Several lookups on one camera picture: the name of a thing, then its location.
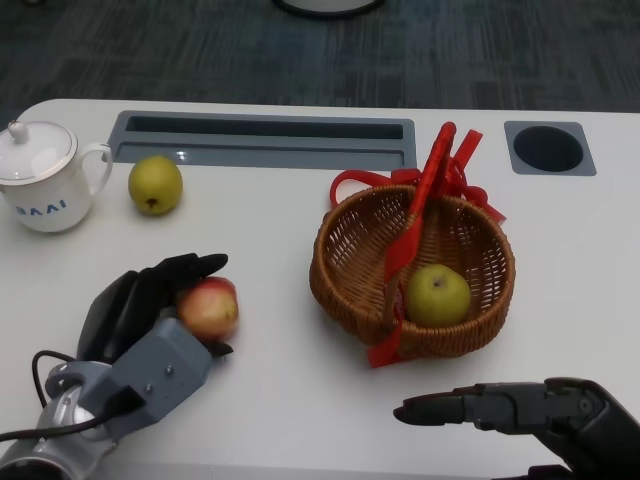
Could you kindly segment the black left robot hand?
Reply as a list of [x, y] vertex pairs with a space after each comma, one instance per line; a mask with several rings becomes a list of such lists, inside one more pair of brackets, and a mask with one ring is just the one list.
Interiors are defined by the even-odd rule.
[[129, 270], [91, 303], [76, 358], [112, 364], [164, 318], [175, 317], [186, 292], [221, 270], [225, 254], [189, 253], [154, 267]]

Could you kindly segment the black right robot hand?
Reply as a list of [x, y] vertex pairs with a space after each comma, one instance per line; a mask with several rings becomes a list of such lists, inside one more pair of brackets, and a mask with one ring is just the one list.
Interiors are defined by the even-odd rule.
[[639, 422], [591, 380], [480, 383], [405, 399], [393, 415], [414, 426], [472, 423], [532, 435], [564, 462], [532, 466], [524, 479], [639, 477]]

